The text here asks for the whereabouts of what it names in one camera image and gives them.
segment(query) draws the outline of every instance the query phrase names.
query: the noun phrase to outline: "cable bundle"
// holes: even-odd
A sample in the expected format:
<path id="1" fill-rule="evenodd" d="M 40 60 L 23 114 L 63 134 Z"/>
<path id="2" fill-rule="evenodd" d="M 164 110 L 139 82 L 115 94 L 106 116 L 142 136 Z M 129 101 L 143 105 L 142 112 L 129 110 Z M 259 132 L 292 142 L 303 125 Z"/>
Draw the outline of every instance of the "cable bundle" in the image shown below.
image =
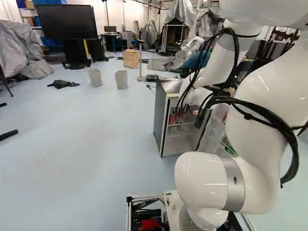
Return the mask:
<path id="1" fill-rule="evenodd" d="M 194 85 L 195 81 L 197 80 L 198 74 L 199 74 L 201 67 L 202 67 L 202 63 L 204 62 L 204 59 L 207 56 L 207 53 L 208 53 L 208 51 L 211 47 L 212 42 L 216 39 L 217 36 L 222 35 L 222 34 L 229 34 L 233 38 L 233 42 L 234 42 L 234 63 L 233 63 L 233 68 L 231 70 L 231 73 L 230 73 L 228 79 L 226 80 L 226 82 L 224 82 L 221 85 L 221 87 L 222 88 L 228 88 L 231 85 L 232 81 L 234 80 L 236 68 L 237 68 L 237 62 L 238 62 L 238 59 L 239 59 L 239 41 L 238 41 L 237 35 L 235 34 L 234 30 L 232 30 L 229 27 L 226 27 L 226 28 L 223 28 L 222 30 L 220 30 L 217 34 L 213 35 L 208 41 L 204 42 L 204 46 L 202 47 L 200 54 L 199 54 L 199 58 L 198 58 L 198 68 L 195 71 L 193 78 L 190 80 L 189 85 L 187 86 L 184 93 L 181 95 L 180 100 L 177 103 L 176 110 L 175 110 L 176 114 L 179 113 L 179 105 L 180 105 L 180 110 L 181 111 L 183 110 L 183 102 L 184 102 L 189 90 L 191 88 L 193 88 L 193 85 Z"/>
<path id="2" fill-rule="evenodd" d="M 247 119 L 247 120 L 252 119 L 254 121 L 257 121 L 257 122 L 264 124 L 266 126 L 269 126 L 271 128 L 275 128 L 282 134 L 282 136 L 290 144 L 290 147 L 291 147 L 291 150 L 292 150 L 292 161 L 291 161 L 291 164 L 290 164 L 288 171 L 280 179 L 281 186 L 283 184 L 285 184 L 286 182 L 291 181 L 296 176 L 296 174 L 298 172 L 298 168 L 299 168 L 298 144 L 297 144 L 296 136 L 292 132 L 292 130 L 300 129 L 301 127 L 291 128 L 288 124 L 286 124 L 286 122 L 282 118 L 280 118 L 278 115 L 276 115 L 274 112 L 272 112 L 271 110 L 269 110 L 267 108 L 264 108 L 262 106 L 254 104 L 254 103 L 250 103 L 250 102 L 246 102 L 246 101 L 242 101 L 242 100 L 238 100 L 238 99 L 230 98 L 230 97 L 226 97 L 226 96 L 213 96 L 206 103 L 206 105 L 205 105 L 204 109 L 202 109 L 202 111 L 209 110 L 211 108 L 211 106 L 218 104 L 218 103 L 231 104 L 239 113 L 244 115 L 245 119 Z M 258 113 L 259 115 L 261 115 L 262 117 L 267 119 L 268 122 L 264 121 L 262 119 L 256 118 L 256 117 L 254 117 L 253 115 L 251 115 L 247 112 L 244 112 L 239 107 L 237 107 L 236 104 L 242 105 L 242 106 Z"/>

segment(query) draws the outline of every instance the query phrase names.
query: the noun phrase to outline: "plastic sheet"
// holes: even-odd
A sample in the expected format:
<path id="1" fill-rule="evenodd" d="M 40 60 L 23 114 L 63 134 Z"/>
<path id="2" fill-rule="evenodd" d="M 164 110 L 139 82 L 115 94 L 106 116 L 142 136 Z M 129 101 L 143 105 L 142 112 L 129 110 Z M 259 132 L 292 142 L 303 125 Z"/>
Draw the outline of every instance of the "plastic sheet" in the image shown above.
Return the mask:
<path id="1" fill-rule="evenodd" d="M 196 23 L 196 35 L 199 37 L 210 37 L 222 29 L 224 18 L 212 9 L 202 14 Z"/>
<path id="2" fill-rule="evenodd" d="M 196 13 L 193 11 L 192 3 L 189 0 L 174 0 L 164 24 L 171 22 L 174 18 L 186 24 L 191 31 L 196 19 Z"/>
<path id="3" fill-rule="evenodd" d="M 154 20 L 148 21 L 140 31 L 141 40 L 147 43 L 148 48 L 152 47 L 158 35 Z"/>
<path id="4" fill-rule="evenodd" d="M 0 20 L 0 45 L 0 66 L 6 78 L 21 73 L 41 79 L 52 72 L 29 24 Z"/>

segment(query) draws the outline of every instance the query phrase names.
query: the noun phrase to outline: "light blue floor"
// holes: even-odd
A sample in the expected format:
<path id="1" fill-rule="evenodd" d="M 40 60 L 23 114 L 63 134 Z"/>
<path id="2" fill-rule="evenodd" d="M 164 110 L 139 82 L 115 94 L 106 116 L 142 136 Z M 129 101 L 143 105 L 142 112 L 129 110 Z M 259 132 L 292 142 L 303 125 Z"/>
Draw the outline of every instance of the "light blue floor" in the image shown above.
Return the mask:
<path id="1" fill-rule="evenodd" d="M 142 58 L 151 57 L 144 52 Z M 153 73 L 146 66 L 143 75 Z M 158 155 L 152 134 L 155 95 L 136 81 L 139 70 L 116 59 L 91 67 L 102 72 L 100 88 L 90 85 L 86 69 L 55 65 L 47 78 L 13 87 L 14 98 L 0 93 L 0 103 L 8 103 L 0 108 L 0 134 L 19 130 L 0 142 L 1 231 L 124 231 L 128 195 L 175 188 L 177 157 Z M 128 70 L 128 90 L 117 90 L 117 70 Z M 48 88 L 55 79 L 81 86 Z M 302 142 L 300 155 L 299 175 L 281 190 L 277 207 L 249 216 L 257 231 L 305 230 L 308 147 Z M 287 150 L 282 173 L 289 159 Z"/>

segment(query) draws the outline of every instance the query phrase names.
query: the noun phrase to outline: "black monitor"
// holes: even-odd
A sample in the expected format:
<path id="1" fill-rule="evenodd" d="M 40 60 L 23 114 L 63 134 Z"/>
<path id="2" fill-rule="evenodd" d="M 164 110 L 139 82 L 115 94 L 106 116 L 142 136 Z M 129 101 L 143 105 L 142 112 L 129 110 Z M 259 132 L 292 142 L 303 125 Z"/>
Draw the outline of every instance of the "black monitor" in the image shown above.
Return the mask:
<path id="1" fill-rule="evenodd" d="M 116 32 L 116 26 L 104 26 L 105 32 Z"/>
<path id="2" fill-rule="evenodd" d="M 97 39 L 90 5 L 36 5 L 44 36 L 49 39 Z"/>

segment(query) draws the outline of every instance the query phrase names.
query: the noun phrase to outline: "trash can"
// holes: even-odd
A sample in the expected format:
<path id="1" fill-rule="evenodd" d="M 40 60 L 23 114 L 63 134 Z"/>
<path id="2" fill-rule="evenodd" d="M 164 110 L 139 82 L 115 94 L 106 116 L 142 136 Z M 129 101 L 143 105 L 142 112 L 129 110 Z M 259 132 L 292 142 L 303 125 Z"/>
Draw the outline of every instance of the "trash can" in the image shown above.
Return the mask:
<path id="1" fill-rule="evenodd" d="M 117 71 L 115 73 L 116 86 L 119 90 L 126 89 L 127 86 L 127 71 Z"/>
<path id="2" fill-rule="evenodd" d="M 88 75 L 90 77 L 92 86 L 100 87 L 101 85 L 103 85 L 102 78 L 101 78 L 101 72 L 99 69 L 88 68 Z"/>

